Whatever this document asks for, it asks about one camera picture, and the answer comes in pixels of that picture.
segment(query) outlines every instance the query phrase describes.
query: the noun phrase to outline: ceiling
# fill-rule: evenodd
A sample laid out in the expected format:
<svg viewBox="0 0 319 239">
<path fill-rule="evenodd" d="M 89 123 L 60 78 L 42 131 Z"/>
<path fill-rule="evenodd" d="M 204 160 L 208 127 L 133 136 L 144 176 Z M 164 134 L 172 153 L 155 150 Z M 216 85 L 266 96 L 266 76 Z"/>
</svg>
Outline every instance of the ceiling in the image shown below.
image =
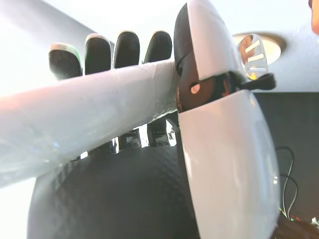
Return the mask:
<svg viewBox="0 0 319 239">
<path fill-rule="evenodd" d="M 173 36 L 185 0 L 45 0 L 50 5 L 116 42 L 122 30 L 140 38 L 141 58 L 156 30 Z M 308 0 L 212 0 L 232 34 L 263 32 L 285 40 L 284 52 L 269 70 L 277 92 L 319 91 L 319 37 L 311 31 Z"/>
</svg>

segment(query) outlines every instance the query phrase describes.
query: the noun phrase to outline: ceiling light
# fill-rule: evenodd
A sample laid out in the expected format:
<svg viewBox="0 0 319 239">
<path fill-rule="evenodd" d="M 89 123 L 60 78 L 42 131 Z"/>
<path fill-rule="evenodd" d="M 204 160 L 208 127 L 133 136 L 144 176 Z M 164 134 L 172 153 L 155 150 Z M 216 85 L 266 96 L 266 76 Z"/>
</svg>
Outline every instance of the ceiling light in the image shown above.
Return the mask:
<svg viewBox="0 0 319 239">
<path fill-rule="evenodd" d="M 236 45 L 238 45 L 245 36 L 248 34 L 236 34 L 233 35 L 233 39 Z M 272 38 L 260 35 L 263 41 L 263 45 L 265 48 L 266 59 L 268 65 L 274 63 L 281 55 L 281 48 L 279 44 Z"/>
</svg>

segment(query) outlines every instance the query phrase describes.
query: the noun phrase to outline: wire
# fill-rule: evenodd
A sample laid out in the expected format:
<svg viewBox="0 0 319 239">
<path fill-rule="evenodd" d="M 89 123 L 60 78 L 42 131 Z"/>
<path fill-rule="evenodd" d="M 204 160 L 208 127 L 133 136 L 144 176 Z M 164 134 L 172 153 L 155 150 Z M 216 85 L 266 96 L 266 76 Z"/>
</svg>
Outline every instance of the wire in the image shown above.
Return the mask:
<svg viewBox="0 0 319 239">
<path fill-rule="evenodd" d="M 286 211 L 286 186 L 287 186 L 287 183 L 288 183 L 288 179 L 290 177 L 290 174 L 291 174 L 291 171 L 293 169 L 293 166 L 294 166 L 294 162 L 295 162 L 295 155 L 294 155 L 294 152 L 289 148 L 289 147 L 277 147 L 276 150 L 287 150 L 290 155 L 291 155 L 291 164 L 290 164 L 290 168 L 289 168 L 289 171 L 288 171 L 288 177 L 286 178 L 285 180 L 285 183 L 284 183 L 284 189 L 283 189 L 283 208 L 284 208 L 284 215 L 286 218 L 288 218 L 290 220 L 290 217 L 287 215 L 287 211 Z"/>
<path fill-rule="evenodd" d="M 290 204 L 290 206 L 289 206 L 289 208 L 288 208 L 288 211 L 287 211 L 287 218 L 291 221 L 290 210 L 291 210 L 291 208 L 293 207 L 293 205 L 294 205 L 295 202 L 296 202 L 296 199 L 297 199 L 297 196 L 298 196 L 299 187 L 298 187 L 298 184 L 297 184 L 297 182 L 295 181 L 295 179 L 292 178 L 291 176 L 286 175 L 286 174 L 281 174 L 280 176 L 281 176 L 281 177 L 286 177 L 287 179 L 291 180 L 291 181 L 295 184 L 295 186 L 296 186 L 295 196 L 294 196 L 293 201 L 291 202 L 291 204 Z"/>
</svg>

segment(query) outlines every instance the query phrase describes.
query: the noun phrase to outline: orange object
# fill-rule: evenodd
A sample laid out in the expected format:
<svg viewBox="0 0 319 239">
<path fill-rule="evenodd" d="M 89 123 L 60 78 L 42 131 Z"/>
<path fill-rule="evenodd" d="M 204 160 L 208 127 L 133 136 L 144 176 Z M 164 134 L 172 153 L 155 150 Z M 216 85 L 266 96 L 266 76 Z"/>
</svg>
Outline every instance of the orange object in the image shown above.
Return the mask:
<svg viewBox="0 0 319 239">
<path fill-rule="evenodd" d="M 314 33 L 319 35 L 319 0 L 310 0 L 309 6 L 312 8 L 312 30 Z"/>
</svg>

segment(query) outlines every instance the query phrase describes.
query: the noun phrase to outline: light fixture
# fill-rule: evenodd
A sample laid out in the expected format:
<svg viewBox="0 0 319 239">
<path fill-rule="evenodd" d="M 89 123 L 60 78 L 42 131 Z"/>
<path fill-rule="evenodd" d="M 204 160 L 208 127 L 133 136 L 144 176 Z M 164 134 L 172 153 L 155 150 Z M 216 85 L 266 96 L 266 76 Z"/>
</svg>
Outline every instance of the light fixture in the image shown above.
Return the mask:
<svg viewBox="0 0 319 239">
<path fill-rule="evenodd" d="M 278 58 L 281 55 L 281 48 L 279 44 L 272 38 L 263 36 L 261 34 L 258 34 L 263 41 L 263 45 L 265 48 L 265 53 L 266 53 L 266 59 L 268 65 L 274 63 L 275 61 L 278 60 Z M 248 34 L 235 34 L 233 35 L 233 39 L 236 45 L 238 45 L 244 37 L 248 36 Z"/>
</svg>

